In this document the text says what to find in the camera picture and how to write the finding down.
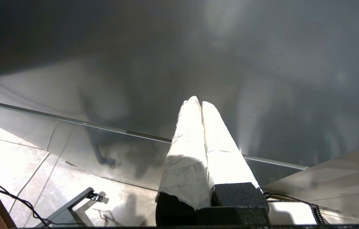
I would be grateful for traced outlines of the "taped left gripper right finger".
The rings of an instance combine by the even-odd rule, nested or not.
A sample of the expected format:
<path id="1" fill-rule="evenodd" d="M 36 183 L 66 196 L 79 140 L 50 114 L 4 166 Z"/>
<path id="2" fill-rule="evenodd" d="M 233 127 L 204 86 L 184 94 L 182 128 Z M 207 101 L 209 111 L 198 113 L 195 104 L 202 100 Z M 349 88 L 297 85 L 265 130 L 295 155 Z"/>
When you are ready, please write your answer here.
<path id="1" fill-rule="evenodd" d="M 263 191 L 232 138 L 217 108 L 202 103 L 204 146 L 208 186 L 204 194 L 209 207 L 249 207 L 269 209 Z"/>

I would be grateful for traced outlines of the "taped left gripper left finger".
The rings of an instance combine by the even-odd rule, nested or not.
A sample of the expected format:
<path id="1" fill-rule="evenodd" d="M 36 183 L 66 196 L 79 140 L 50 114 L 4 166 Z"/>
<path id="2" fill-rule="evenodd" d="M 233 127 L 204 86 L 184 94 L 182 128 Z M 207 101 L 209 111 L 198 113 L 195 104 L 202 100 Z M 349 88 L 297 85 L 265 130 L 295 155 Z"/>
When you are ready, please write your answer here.
<path id="1" fill-rule="evenodd" d="M 196 96 L 179 110 L 155 198 L 157 226 L 196 224 L 196 212 L 211 206 L 202 110 Z"/>

